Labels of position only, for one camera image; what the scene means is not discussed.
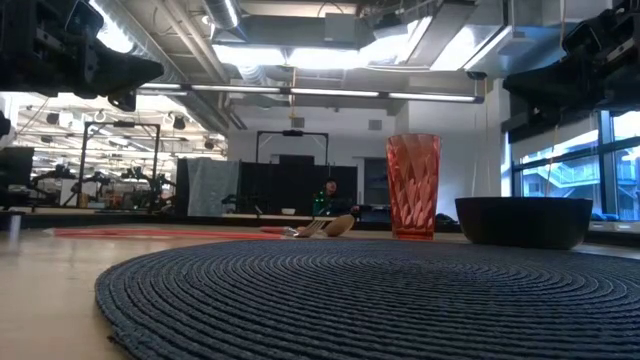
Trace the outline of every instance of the red glass tumbler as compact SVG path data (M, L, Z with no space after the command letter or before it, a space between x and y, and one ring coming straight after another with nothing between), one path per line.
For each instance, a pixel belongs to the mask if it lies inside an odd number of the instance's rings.
M404 134L387 140L391 225L398 239L433 240L440 138Z

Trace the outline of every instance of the metal frame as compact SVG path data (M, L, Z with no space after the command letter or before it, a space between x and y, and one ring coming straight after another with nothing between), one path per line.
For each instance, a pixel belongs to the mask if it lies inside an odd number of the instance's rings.
M122 126L123 122L122 121L113 121L113 122L90 121L90 122L84 123L84 133L82 134L82 153L80 154L80 171L78 173L78 181L79 181L78 195L82 194L82 179L84 178L84 162L85 162L85 157L87 156L87 143L93 137L93 134L89 135L89 128L94 125L100 128L104 128L107 125L111 125L115 128L118 128L118 127L123 127ZM142 126L142 127L151 127L156 129L155 147L154 147L154 153L153 153L153 175L152 175L152 178L155 180L157 175L157 170L158 170L158 149L160 148L160 125L159 124L133 124L133 123L126 123L126 125L127 127ZM152 213L153 208L156 204L156 200L157 199L155 198L150 199L149 209L147 209L147 213L149 214ZM76 197L76 207L78 208L80 207L80 196Z
M553 157L554 163L575 160L589 156L597 156L600 167L600 197L603 214L617 214L617 167L615 153L640 146L640 136L615 141L613 116L609 111L598 114L598 145ZM515 164L511 167L512 196L522 196L522 171L549 164L550 159L540 159L526 164Z
M278 135L284 135L284 132L282 131L258 131L256 134L256 163L260 162L260 136L262 136L262 134L278 134ZM325 165L329 166L329 133L314 133L314 132L301 132L302 136L324 136L325 139L325 149L324 149L324 159L325 159Z

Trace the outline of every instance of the light fixture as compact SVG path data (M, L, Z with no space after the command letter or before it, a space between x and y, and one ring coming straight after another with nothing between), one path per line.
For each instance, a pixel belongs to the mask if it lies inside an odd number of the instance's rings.
M436 61L429 67L432 71L455 71L477 52L478 39L468 26L464 26L442 50Z
M332 90L332 89L303 89L292 88L294 95L326 95L326 96L351 96L351 97L377 97L377 91L356 91L356 90Z
M288 65L300 69L355 69L366 66L357 50L326 48L297 48L293 50Z
M227 86L227 85L193 85L193 90L202 91L222 91L222 92L241 92L255 94L279 94L280 88L265 86Z
M475 54L466 64L462 67L465 70L471 69L475 64L478 63L482 58L487 56L489 51L498 46L498 44L504 39L507 35L511 33L511 26L506 26L504 29L500 31L500 33L493 38L487 45L485 45L480 51Z
M409 40L405 44L404 48L398 53L396 57L396 64L404 64L409 60L411 54L415 51L418 43L422 40L422 37L429 29L429 25L431 25L431 21L433 20L432 16L427 16L420 20L415 20L407 25L407 29L409 30Z
M340 90L340 89L306 89L291 87L263 87L263 86L233 86L233 85L183 85L184 90L218 91L229 93L252 93L252 94L293 94L311 96L344 96L344 97L366 97L378 99L398 99L415 101L443 101L443 102L482 102L482 98L475 96L447 95L447 94L425 94L425 93L380 93L376 91L364 90Z
M204 148L207 150L213 150L213 148L215 147L215 143L213 142L213 140L211 139L206 139L204 141Z
M408 38L408 34L401 34L378 39L360 49L360 59L363 64L390 63L405 48Z
M107 115L104 114L104 110L100 110L95 115L93 115L93 120L95 122L103 122L107 118Z
M187 124L184 122L184 116L182 115L174 115L173 117L173 128L176 130L184 130L187 128Z
M58 125L60 122L60 114L58 113L49 113L46 118L47 124L49 125Z
M420 101L449 101L449 102L476 102L474 96L460 95L439 95L439 94L412 94L412 93L389 93L390 99L396 100L420 100Z
M218 59L236 66L283 65L284 55L276 47L214 45Z
M118 28L118 25L100 8L95 0L91 0L89 4L96 9L104 18L104 26L98 32L98 39L102 41L108 48L120 53L129 53L135 47L124 31Z
M157 83L148 83L140 86L140 89L144 89L147 87L152 87L157 90L179 90L180 84L157 84Z

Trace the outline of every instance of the blue woven placemat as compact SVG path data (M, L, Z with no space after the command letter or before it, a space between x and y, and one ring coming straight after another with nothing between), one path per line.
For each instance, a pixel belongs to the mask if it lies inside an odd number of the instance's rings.
M96 282L134 358L640 358L640 262L402 241L162 251Z

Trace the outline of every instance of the window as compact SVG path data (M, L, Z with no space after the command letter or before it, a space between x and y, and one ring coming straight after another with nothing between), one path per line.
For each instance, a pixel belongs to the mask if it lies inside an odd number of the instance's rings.
M640 112L629 111L613 118L613 136L615 141L640 136Z
M603 221L640 222L640 111L596 112L524 140L512 146L516 196L592 199Z
M538 152L526 155L520 159L521 164L527 164L540 159L549 159L554 156L571 153L574 151L594 148L598 145L598 130L591 130L582 135L578 135L573 139L561 142L555 147L548 147Z
M593 212L602 213L600 165L597 156L554 163L550 172L549 165L524 169L522 190L524 197L592 199Z
M620 220L640 220L640 146L616 151L616 200Z

